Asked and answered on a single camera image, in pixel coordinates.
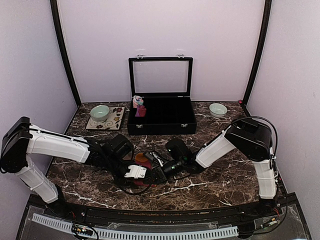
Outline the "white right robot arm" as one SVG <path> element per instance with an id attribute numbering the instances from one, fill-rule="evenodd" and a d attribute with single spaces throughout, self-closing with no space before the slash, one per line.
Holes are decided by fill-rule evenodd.
<path id="1" fill-rule="evenodd" d="M 253 162 L 259 197 L 263 199 L 255 205 L 255 213 L 266 217 L 275 208 L 272 199 L 277 194 L 274 160 L 278 144 L 272 140 L 275 133 L 275 127 L 265 118 L 240 117 L 197 152 L 192 152 L 181 139 L 173 138 L 165 145 L 172 160 L 152 169 L 153 182 L 165 183 L 168 178 L 182 171 L 202 173 L 214 162 L 237 149 Z"/>

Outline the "magenta striped sock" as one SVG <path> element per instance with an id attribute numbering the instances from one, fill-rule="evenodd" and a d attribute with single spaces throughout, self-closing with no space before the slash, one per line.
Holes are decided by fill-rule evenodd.
<path id="1" fill-rule="evenodd" d="M 150 160 L 148 160 L 143 153 L 137 153 L 135 156 L 135 160 L 134 162 L 138 165 L 142 165 L 143 167 L 146 167 L 150 170 L 153 169 L 152 166 L 152 162 Z M 136 179 L 133 181 L 135 185 L 137 186 L 143 186 L 143 187 L 147 187 L 149 185 L 149 183 L 144 183 L 143 180 L 140 179 Z"/>

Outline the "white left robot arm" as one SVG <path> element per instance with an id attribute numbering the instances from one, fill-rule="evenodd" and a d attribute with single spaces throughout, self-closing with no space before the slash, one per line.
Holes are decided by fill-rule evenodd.
<path id="1" fill-rule="evenodd" d="M 105 144 L 88 137 L 73 137 L 42 129 L 21 117 L 4 135 L 0 153 L 0 171 L 19 177 L 36 192 L 60 218 L 67 218 L 70 206 L 58 186 L 50 182 L 33 163 L 32 154 L 46 155 L 72 160 L 76 163 L 108 170 L 117 185 L 127 180 L 144 179 L 151 175 L 145 166 L 123 158 L 133 150 L 132 144 L 121 134 L 117 135 L 117 146 Z"/>

